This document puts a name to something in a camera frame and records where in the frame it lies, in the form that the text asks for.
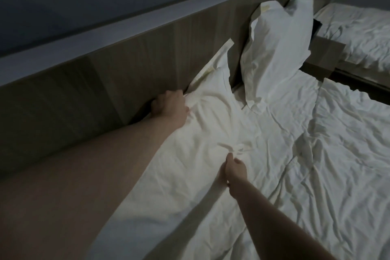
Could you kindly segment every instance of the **hand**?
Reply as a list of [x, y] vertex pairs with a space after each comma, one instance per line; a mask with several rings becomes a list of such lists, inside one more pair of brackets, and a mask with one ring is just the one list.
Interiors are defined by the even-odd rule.
[[240, 159], [234, 158], [232, 153], [229, 153], [226, 161], [222, 164], [221, 174], [225, 180], [224, 182], [229, 187], [230, 195], [236, 198], [237, 184], [248, 180], [245, 164]]
[[158, 95], [152, 104], [152, 117], [163, 117], [173, 126], [173, 130], [181, 128], [185, 123], [190, 109], [184, 104], [182, 90], [166, 91]]

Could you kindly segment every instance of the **person's left hand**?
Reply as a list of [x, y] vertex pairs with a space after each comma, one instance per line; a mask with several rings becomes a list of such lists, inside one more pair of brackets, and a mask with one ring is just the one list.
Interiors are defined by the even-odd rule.
[[190, 111], [185, 105], [182, 90], [166, 91], [158, 95], [151, 108], [152, 117], [163, 117], [173, 125], [173, 129], [181, 128], [186, 123]]

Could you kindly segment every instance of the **bedside table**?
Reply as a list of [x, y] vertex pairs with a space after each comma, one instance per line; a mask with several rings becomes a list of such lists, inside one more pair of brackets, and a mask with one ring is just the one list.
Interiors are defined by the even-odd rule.
[[300, 70], [324, 81], [324, 78], [329, 78], [335, 70], [344, 47], [343, 43], [315, 36], [309, 45], [311, 55]]

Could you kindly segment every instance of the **wood panel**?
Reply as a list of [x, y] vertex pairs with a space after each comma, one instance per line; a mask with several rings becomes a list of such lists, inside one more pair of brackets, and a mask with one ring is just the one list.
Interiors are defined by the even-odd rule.
[[139, 120], [157, 94], [186, 89], [229, 38], [234, 85], [250, 17], [263, 1], [229, 0], [1, 87], [0, 171]]

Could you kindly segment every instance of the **bare skin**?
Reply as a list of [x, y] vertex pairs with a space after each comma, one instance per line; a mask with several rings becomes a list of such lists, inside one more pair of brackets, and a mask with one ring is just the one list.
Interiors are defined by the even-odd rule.
[[335, 260], [318, 242], [275, 208], [248, 180], [245, 164], [229, 153], [222, 178], [237, 200], [244, 221], [262, 260]]
[[0, 184], [2, 259], [79, 259], [188, 115], [182, 91], [152, 117], [47, 158]]

